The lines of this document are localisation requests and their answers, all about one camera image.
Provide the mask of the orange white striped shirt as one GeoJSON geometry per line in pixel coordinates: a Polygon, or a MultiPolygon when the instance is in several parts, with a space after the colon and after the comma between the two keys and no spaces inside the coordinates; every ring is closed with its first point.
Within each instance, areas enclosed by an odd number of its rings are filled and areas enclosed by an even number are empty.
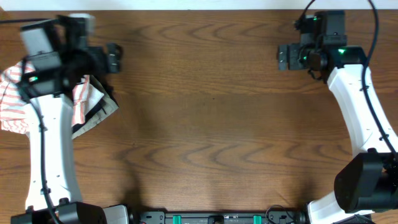
{"type": "MultiPolygon", "coordinates": [[[[1,129],[13,133],[27,134],[29,125],[24,111],[24,102],[16,83],[21,80],[22,62],[1,72],[1,129]]],[[[90,75],[84,75],[73,89],[72,128],[77,131],[89,120],[89,112],[100,103],[103,91],[97,89],[90,75]]]]}

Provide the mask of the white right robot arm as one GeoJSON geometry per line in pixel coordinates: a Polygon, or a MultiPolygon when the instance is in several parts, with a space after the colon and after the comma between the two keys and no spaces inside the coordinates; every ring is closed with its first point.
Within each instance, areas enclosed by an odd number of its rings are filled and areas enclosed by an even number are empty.
{"type": "Polygon", "coordinates": [[[364,67],[360,46],[289,44],[278,47],[279,69],[321,72],[349,132],[352,160],[333,191],[307,205],[308,223],[344,223],[397,209],[397,134],[364,67]]]}

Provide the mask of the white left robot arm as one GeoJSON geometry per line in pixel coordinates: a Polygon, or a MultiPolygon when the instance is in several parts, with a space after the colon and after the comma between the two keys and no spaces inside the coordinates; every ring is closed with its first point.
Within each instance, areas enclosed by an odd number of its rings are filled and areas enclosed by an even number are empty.
{"type": "Polygon", "coordinates": [[[82,201],[76,179],[73,88],[84,75],[119,72],[122,48],[67,45],[30,53],[34,72],[23,73],[17,89],[26,102],[30,135],[30,187],[25,213],[11,223],[129,223],[125,205],[101,208],[82,201]]]}

